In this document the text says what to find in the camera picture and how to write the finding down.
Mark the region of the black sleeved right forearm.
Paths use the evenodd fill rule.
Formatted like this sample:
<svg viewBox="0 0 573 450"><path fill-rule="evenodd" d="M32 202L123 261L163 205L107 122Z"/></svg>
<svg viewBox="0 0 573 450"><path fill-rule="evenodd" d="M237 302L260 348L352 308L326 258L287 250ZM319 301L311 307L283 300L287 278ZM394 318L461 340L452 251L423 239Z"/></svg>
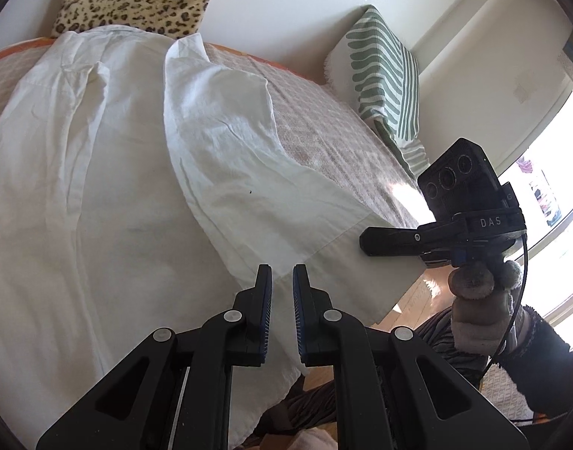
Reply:
<svg viewBox="0 0 573 450"><path fill-rule="evenodd" d="M573 351L532 308L525 306L525 337L497 364L506 371L528 407L547 417L569 413L573 407Z"/></svg>

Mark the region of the grey knit gloved right hand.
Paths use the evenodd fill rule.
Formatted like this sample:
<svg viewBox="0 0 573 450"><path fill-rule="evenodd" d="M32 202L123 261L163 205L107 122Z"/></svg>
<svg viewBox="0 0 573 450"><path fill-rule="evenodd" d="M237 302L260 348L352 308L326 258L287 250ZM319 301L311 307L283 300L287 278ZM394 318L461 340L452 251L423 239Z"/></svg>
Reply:
<svg viewBox="0 0 573 450"><path fill-rule="evenodd" d="M518 302L524 271L509 260L494 267L479 261L448 278L454 294L451 330L455 348L493 357L509 354L525 337L524 307Z"/></svg>

